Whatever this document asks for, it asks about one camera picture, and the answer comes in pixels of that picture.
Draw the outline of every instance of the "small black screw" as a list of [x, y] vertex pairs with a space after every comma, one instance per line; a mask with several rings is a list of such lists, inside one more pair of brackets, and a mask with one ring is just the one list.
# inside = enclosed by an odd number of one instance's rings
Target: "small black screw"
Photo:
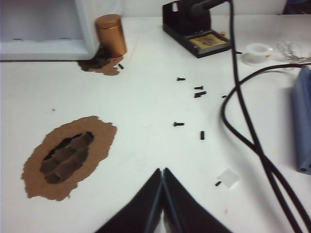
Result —
[[205, 95], [205, 94], [206, 94], [206, 91], [201, 91], [201, 92], [195, 93], [194, 97], [198, 98], [198, 97], [201, 97], [201, 95]]
[[218, 185], [220, 185], [222, 182], [221, 181], [218, 181], [216, 184], [215, 184], [215, 186], [218, 186]]
[[201, 132], [200, 132], [200, 139], [201, 139], [201, 140], [204, 140], [204, 139], [205, 139], [205, 133], [204, 133], [204, 131], [201, 131]]
[[195, 90], [203, 90], [203, 86], [196, 86], [194, 89]]
[[180, 125], [184, 125], [185, 123], [177, 123], [177, 122], [174, 122], [174, 127], [176, 126], [180, 126]]

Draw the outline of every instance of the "black wire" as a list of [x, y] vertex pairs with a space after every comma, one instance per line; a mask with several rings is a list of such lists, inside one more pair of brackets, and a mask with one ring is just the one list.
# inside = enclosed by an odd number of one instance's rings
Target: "black wire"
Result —
[[[297, 67], [297, 68], [303, 68], [306, 65], [311, 65], [311, 63], [306, 63], [306, 64], [285, 64], [285, 65], [276, 65], [276, 66], [270, 66], [270, 67], [265, 67], [262, 68], [252, 74], [250, 74], [249, 76], [247, 76], [246, 78], [244, 78], [243, 80], [240, 81], [240, 85], [243, 84], [244, 82], [250, 80], [253, 77], [256, 77], [259, 74], [262, 74], [263, 72], [267, 71], [267, 70], [271, 70], [271, 69], [276, 69], [276, 68], [288, 68], [288, 67]], [[227, 128], [238, 138], [240, 139], [244, 144], [246, 144], [251, 150], [253, 150], [255, 153], [256, 152], [256, 148], [255, 145], [253, 143], [251, 143], [247, 138], [245, 138], [242, 134], [240, 134], [226, 119], [225, 116], [225, 108], [227, 106], [227, 103], [229, 102], [230, 98], [232, 97], [232, 95], [235, 93], [236, 91], [236, 87], [234, 87], [230, 93], [227, 95], [227, 98], [224, 100], [222, 107], [221, 107], [221, 117], [222, 120], [224, 122], [224, 124], [227, 126]], [[293, 191], [293, 189], [291, 188], [291, 186], [288, 184], [288, 182], [286, 181], [286, 179], [283, 177], [283, 175], [279, 172], [279, 170], [275, 167], [275, 165], [266, 157], [265, 160], [266, 162], [269, 164], [270, 169], [272, 170], [272, 172], [276, 175], [276, 177], [279, 179], [279, 181], [281, 182], [281, 184], [283, 185], [284, 189], [286, 190], [286, 192], [288, 193], [289, 197], [291, 198], [293, 204], [295, 205], [297, 211], [299, 212], [301, 218], [303, 219], [307, 229], [309, 232], [311, 232], [311, 220], [306, 212], [306, 210], [304, 209], [304, 207], [302, 206], [301, 202], [299, 201], [298, 197], [296, 196], [295, 192]]]
[[302, 233], [295, 217], [293, 216], [290, 208], [288, 207], [276, 181], [275, 181], [275, 178], [272, 174], [272, 171], [270, 170], [270, 165], [269, 163], [267, 162], [267, 159], [264, 155], [264, 152], [263, 152], [263, 149], [261, 147], [261, 144], [260, 144], [260, 141], [257, 137], [257, 134], [256, 134], [256, 131], [254, 129], [254, 126], [253, 126], [253, 123], [251, 121], [251, 118], [249, 116], [249, 113], [247, 111], [247, 108], [246, 108], [246, 105], [245, 105], [245, 102], [244, 102], [244, 99], [243, 99], [243, 96], [242, 96], [242, 91], [241, 91], [241, 87], [240, 87], [240, 81], [239, 81], [239, 77], [238, 77], [238, 67], [237, 67], [237, 58], [236, 58], [236, 49], [235, 49], [235, 37], [234, 37], [234, 28], [233, 28], [233, 15], [234, 15], [234, 8], [233, 8], [233, 3], [232, 3], [232, 0], [229, 0], [229, 5], [230, 5], [230, 39], [231, 39], [231, 46], [232, 46], [232, 60], [233, 60], [233, 73], [234, 73], [234, 81], [235, 81], [235, 85], [236, 85], [236, 91], [237, 91], [237, 94], [238, 94], [238, 98], [239, 98], [239, 102], [240, 102], [240, 105], [241, 105], [241, 108], [242, 108], [242, 111], [243, 111], [243, 114], [244, 114], [244, 118], [245, 118], [245, 121], [247, 123], [247, 126], [248, 126], [248, 129], [252, 135], [252, 138], [253, 138], [253, 141], [254, 141], [254, 149], [256, 150], [256, 153], [258, 154], [260, 160], [261, 160], [261, 163], [262, 163], [262, 166], [265, 170], [265, 173], [267, 175], [267, 178], [271, 184], [271, 187], [288, 219], [288, 221], [290, 222], [294, 232], [296, 233]]

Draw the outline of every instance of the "copper cylinder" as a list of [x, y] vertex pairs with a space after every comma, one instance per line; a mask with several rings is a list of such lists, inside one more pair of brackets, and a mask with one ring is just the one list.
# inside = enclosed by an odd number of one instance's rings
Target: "copper cylinder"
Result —
[[120, 57], [126, 53], [126, 45], [119, 15], [101, 16], [95, 21], [101, 43], [111, 51], [111, 57]]

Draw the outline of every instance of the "white workbench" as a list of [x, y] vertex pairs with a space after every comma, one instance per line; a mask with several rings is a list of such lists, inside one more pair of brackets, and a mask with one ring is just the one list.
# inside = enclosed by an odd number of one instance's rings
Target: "white workbench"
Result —
[[[237, 16], [237, 50], [254, 42], [276, 49], [285, 39], [309, 55], [310, 22], [311, 16]], [[162, 31], [159, 17], [124, 18], [123, 28], [128, 53], [118, 76], [83, 72], [76, 62], [1, 63], [2, 232], [94, 232], [158, 167], [168, 167], [235, 233], [292, 232], [258, 157], [220, 120], [221, 96], [233, 87], [230, 51], [197, 59]], [[228, 32], [228, 17], [213, 17], [212, 28]], [[275, 50], [265, 66], [282, 64], [279, 58]], [[257, 69], [239, 58], [240, 78]], [[264, 151], [311, 215], [311, 176], [298, 173], [295, 164], [290, 90], [298, 71], [261, 75], [243, 93]], [[207, 95], [195, 99], [193, 88], [200, 85]], [[236, 99], [227, 114], [248, 135]], [[108, 157], [70, 198], [27, 198], [20, 177], [35, 147], [54, 128], [87, 116], [118, 128]], [[174, 121], [185, 126], [173, 127]], [[239, 183], [214, 186], [227, 168]], [[157, 232], [165, 232], [163, 224]]]

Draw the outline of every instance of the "blue object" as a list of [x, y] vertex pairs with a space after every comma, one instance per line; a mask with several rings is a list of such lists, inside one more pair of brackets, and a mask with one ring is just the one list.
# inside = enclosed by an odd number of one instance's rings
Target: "blue object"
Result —
[[307, 0], [287, 0], [287, 3], [286, 3], [286, 4], [294, 5], [294, 4], [299, 4], [299, 3], [306, 2], [306, 1], [307, 1]]
[[311, 70], [300, 71], [292, 100], [298, 171], [311, 175]]

